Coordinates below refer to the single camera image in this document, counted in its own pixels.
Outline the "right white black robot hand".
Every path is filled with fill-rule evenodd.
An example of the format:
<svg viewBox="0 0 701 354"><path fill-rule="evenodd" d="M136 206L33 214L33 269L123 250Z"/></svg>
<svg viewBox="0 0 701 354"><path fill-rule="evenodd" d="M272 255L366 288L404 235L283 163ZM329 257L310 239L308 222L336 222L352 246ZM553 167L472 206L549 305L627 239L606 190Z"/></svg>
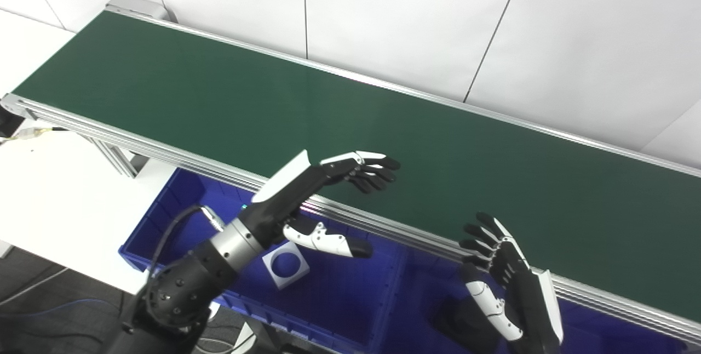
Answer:
<svg viewBox="0 0 701 354"><path fill-rule="evenodd" d="M564 340L558 297L548 270L528 263L515 237L496 217L476 212L463 229L460 278L489 327L511 353L560 353Z"/></svg>

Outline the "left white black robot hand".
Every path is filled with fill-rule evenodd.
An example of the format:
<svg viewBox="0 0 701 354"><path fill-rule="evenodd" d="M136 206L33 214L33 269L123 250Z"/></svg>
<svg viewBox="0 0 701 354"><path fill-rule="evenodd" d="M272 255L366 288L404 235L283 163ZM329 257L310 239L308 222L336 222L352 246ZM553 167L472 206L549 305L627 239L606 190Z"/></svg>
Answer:
<svg viewBox="0 0 701 354"><path fill-rule="evenodd" d="M298 210L325 186L350 182L364 194L385 190L395 182L400 162L388 155L356 150L310 162L302 150L254 194L252 201L240 212L238 220L245 226L261 249L285 239L285 233L299 245L321 252L349 258L370 258L373 248L363 239L328 233L322 226L298 220Z"/></svg>

